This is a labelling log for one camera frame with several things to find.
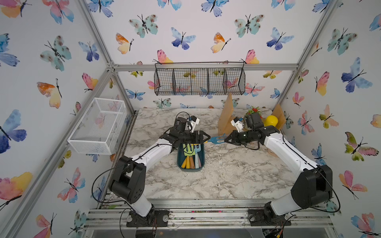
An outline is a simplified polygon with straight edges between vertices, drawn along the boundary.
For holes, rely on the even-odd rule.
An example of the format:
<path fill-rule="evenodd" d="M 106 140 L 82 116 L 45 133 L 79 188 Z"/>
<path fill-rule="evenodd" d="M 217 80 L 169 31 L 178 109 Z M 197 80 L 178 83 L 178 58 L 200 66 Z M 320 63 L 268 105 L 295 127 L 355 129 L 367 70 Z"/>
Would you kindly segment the teal claw rake yellow handle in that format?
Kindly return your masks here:
<path fill-rule="evenodd" d="M 190 167 L 191 167 L 190 157 L 188 156 L 188 157 L 186 158 L 186 169 L 190 169 Z"/>

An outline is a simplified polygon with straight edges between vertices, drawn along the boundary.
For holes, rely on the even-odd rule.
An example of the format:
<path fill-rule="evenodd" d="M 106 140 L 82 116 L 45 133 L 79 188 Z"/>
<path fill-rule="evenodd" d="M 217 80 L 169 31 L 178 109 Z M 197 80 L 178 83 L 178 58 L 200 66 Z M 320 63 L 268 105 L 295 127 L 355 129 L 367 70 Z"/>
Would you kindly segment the teal plastic storage box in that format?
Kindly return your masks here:
<path fill-rule="evenodd" d="M 203 144 L 181 144 L 177 154 L 177 166 L 184 172 L 198 172 L 205 165 Z"/>

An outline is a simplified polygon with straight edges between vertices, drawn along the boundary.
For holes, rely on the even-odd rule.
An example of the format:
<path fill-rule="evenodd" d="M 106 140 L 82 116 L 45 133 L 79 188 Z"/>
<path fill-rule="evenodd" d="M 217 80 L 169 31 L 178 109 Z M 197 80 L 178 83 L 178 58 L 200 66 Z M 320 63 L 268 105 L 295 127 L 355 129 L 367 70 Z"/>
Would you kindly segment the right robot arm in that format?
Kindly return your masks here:
<path fill-rule="evenodd" d="M 264 207 L 267 219 L 276 219 L 287 213 L 312 208 L 332 199 L 332 169 L 309 159 L 296 149 L 274 126 L 265 126 L 258 114 L 246 115 L 244 120 L 231 120 L 234 130 L 225 142 L 246 146 L 255 142 L 265 146 L 278 156 L 291 170 L 296 181 L 290 192 L 269 202 Z"/>

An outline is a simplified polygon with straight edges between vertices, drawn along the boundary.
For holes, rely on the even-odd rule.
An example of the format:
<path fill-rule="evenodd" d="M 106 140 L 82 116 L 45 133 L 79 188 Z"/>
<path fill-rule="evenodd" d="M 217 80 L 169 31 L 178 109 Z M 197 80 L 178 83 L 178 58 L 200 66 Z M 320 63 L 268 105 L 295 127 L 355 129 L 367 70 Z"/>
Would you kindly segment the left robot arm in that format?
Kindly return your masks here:
<path fill-rule="evenodd" d="M 146 172 L 163 157 L 183 145 L 203 144 L 210 136 L 204 131 L 197 131 L 199 118 L 175 118 L 174 125 L 167 129 L 159 139 L 143 152 L 133 156 L 122 156 L 118 159 L 109 182 L 109 190 L 122 198 L 133 211 L 146 218 L 154 210 L 153 205 L 143 195 Z"/>

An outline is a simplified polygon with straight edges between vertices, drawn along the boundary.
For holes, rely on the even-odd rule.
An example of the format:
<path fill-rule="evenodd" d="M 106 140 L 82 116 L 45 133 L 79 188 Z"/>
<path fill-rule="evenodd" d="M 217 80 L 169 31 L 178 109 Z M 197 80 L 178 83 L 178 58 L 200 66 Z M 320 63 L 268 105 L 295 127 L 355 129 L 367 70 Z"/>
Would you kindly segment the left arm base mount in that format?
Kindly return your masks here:
<path fill-rule="evenodd" d="M 147 216 L 143 217 L 135 211 L 131 211 L 127 217 L 127 227 L 167 227 L 169 221 L 168 210 L 151 209 Z"/>

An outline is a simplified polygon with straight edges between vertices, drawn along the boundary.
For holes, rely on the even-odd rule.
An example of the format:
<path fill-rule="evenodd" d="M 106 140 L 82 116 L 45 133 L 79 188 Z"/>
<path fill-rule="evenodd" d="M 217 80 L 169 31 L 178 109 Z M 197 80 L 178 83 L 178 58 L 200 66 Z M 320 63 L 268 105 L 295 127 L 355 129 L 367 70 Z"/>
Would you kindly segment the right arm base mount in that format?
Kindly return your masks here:
<path fill-rule="evenodd" d="M 249 209 L 248 220 L 251 226 L 291 226 L 291 222 L 284 215 L 277 216 L 266 208 Z"/>

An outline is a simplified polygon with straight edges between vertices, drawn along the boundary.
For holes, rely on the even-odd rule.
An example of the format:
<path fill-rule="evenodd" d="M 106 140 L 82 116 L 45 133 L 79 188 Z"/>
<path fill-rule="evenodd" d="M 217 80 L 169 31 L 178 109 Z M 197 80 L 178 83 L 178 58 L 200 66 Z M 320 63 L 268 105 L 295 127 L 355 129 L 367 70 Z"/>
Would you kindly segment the green fork wooden handle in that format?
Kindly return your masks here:
<path fill-rule="evenodd" d="M 185 158 L 187 156 L 190 157 L 190 167 L 191 167 L 190 169 L 195 169 L 194 160 L 193 160 L 193 156 L 194 156 L 193 144 L 184 144 L 183 145 L 183 152 L 184 152 Z"/>

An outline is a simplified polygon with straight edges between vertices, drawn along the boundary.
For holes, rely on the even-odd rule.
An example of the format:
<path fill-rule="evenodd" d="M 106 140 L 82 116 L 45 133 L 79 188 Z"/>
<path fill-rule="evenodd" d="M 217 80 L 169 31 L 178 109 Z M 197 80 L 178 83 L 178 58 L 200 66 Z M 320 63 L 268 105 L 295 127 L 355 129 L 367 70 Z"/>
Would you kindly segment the light blue rake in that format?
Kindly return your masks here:
<path fill-rule="evenodd" d="M 194 145 L 194 165 L 195 165 L 195 169 L 199 169 L 199 165 L 198 165 L 199 152 L 201 152 L 201 145 L 200 144 L 195 144 Z"/>

